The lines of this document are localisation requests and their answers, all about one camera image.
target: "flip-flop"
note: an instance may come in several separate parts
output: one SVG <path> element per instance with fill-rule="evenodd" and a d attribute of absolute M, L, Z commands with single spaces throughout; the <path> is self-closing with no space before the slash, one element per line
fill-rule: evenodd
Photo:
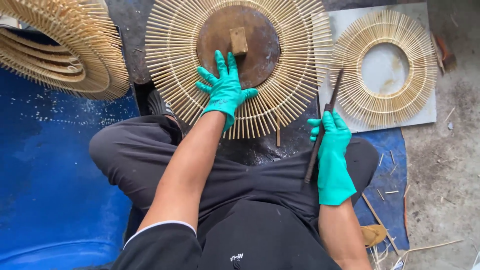
<path fill-rule="evenodd" d="M 363 244 L 365 247 L 372 247 L 381 243 L 387 236 L 387 230 L 382 225 L 361 226 L 363 234 Z"/>

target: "leg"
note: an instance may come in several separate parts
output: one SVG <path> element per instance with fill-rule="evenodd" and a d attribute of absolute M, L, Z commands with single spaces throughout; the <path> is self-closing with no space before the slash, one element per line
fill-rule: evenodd
<path fill-rule="evenodd" d="M 133 204 L 145 212 L 177 148 L 179 136 L 181 139 L 177 124 L 165 116 L 142 116 L 104 128 L 92 138 L 89 151 L 110 184 L 118 185 Z M 247 168 L 215 159 L 202 194 L 200 212 L 208 213 L 224 201 L 245 195 L 250 181 L 244 177 Z M 235 186 L 229 184 L 233 180 L 237 180 Z"/>
<path fill-rule="evenodd" d="M 315 180 L 305 184 L 303 178 L 310 161 L 311 151 L 282 159 L 261 167 L 262 183 L 259 189 L 274 193 L 285 200 L 306 219 L 318 217 L 318 189 Z M 345 154 L 347 171 L 352 178 L 357 192 L 352 195 L 355 205 L 363 190 L 370 184 L 377 168 L 378 152 L 366 140 L 352 138 Z"/>

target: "bamboo skewer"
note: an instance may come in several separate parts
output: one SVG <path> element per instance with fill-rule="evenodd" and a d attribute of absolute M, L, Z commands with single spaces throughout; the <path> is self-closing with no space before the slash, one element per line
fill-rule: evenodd
<path fill-rule="evenodd" d="M 328 14 L 321 2 L 308 0 L 156 0 L 145 36 L 148 69 L 157 90 L 186 123 L 195 124 L 208 95 L 194 84 L 199 31 L 221 8 L 244 5 L 264 14 L 274 26 L 281 54 L 259 94 L 239 106 L 229 139 L 260 137 L 286 126 L 303 113 L 325 78 L 332 53 Z"/>
<path fill-rule="evenodd" d="M 393 94 L 370 91 L 362 79 L 365 54 L 375 45 L 392 43 L 407 56 L 410 71 L 402 88 Z M 330 65 L 330 81 L 345 69 L 339 104 L 367 126 L 387 127 L 408 120 L 430 97 L 437 78 L 435 51 L 430 36 L 415 20 L 395 11 L 371 12 L 356 20 L 337 40 Z"/>
<path fill-rule="evenodd" d="M 0 29 L 0 65 L 46 87 L 90 99 L 116 99 L 129 89 L 121 40 L 101 3 L 3 0 L 0 13 L 20 19 L 59 45 Z"/>

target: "hand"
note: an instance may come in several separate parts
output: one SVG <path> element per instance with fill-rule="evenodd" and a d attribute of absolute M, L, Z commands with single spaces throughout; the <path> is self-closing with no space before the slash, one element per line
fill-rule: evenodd
<path fill-rule="evenodd" d="M 227 59 L 228 70 L 222 53 L 216 50 L 215 61 L 220 78 L 217 79 L 205 68 L 198 67 L 198 74 L 212 86 L 206 86 L 201 82 L 195 84 L 200 90 L 210 94 L 210 101 L 202 115 L 212 110 L 221 111 L 227 115 L 223 132 L 228 130 L 235 122 L 235 109 L 246 99 L 253 98 L 258 94 L 255 88 L 241 89 L 235 57 L 229 52 Z"/>
<path fill-rule="evenodd" d="M 312 125 L 310 140 L 315 141 L 319 133 L 320 122 L 324 125 L 325 135 L 318 150 L 318 197 L 324 205 L 340 205 L 355 192 L 355 186 L 347 172 L 345 153 L 352 133 L 340 115 L 326 111 L 323 119 L 309 119 Z"/>

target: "stack of bamboo frames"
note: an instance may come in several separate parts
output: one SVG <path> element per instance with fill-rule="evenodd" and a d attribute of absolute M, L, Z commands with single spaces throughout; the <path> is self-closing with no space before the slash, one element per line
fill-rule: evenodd
<path fill-rule="evenodd" d="M 259 94 L 235 111 L 229 139 L 260 137 L 295 120 L 315 97 L 326 76 L 332 51 L 330 24 L 319 1 L 311 0 L 156 0 L 145 36 L 147 64 L 157 90 L 175 113 L 193 125 L 209 96 L 195 87 L 205 82 L 196 40 L 203 23 L 223 7 L 244 5 L 264 14 L 274 26 L 280 58 Z"/>
<path fill-rule="evenodd" d="M 55 40 L 43 45 L 0 29 L 0 64 L 46 87 L 112 100 L 130 87 L 117 30 L 101 3 L 2 0 L 0 13 Z"/>
<path fill-rule="evenodd" d="M 375 45 L 391 43 L 407 56 L 409 74 L 393 94 L 370 91 L 361 66 Z M 415 20 L 392 10 L 371 12 L 356 20 L 337 40 L 330 64 L 330 81 L 344 69 L 338 103 L 364 125 L 379 129 L 404 122 L 417 114 L 430 97 L 437 77 L 437 62 L 430 36 Z"/>

